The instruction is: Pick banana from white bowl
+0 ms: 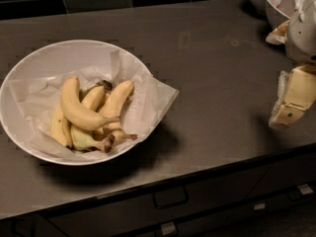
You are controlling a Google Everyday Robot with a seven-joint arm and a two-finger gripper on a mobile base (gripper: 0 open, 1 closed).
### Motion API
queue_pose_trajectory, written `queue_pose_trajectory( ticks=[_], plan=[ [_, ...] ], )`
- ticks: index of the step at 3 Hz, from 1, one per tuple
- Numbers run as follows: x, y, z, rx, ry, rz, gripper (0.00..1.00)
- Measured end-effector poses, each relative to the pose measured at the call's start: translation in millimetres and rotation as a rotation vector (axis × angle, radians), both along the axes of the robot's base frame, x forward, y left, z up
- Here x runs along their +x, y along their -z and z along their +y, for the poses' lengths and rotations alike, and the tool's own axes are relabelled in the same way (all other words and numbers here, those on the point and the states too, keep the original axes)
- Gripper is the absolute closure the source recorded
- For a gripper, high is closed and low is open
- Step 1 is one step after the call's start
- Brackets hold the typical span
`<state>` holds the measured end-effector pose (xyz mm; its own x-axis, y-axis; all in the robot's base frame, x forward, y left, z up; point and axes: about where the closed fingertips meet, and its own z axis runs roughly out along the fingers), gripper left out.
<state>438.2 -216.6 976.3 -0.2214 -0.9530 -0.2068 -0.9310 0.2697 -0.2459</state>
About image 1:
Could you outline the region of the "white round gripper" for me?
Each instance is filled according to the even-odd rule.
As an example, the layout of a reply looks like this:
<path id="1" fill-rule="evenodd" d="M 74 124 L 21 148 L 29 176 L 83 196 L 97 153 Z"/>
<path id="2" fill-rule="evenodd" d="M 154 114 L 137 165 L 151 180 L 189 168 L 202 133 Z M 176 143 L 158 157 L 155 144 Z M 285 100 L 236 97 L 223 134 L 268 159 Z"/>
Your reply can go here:
<path id="1" fill-rule="evenodd" d="M 272 30 L 266 42 L 284 44 L 286 56 L 298 63 L 316 63 L 316 0 L 304 0 L 289 21 Z M 286 129 L 299 121 L 316 101 L 316 66 L 305 64 L 278 77 L 277 101 L 269 126 Z"/>

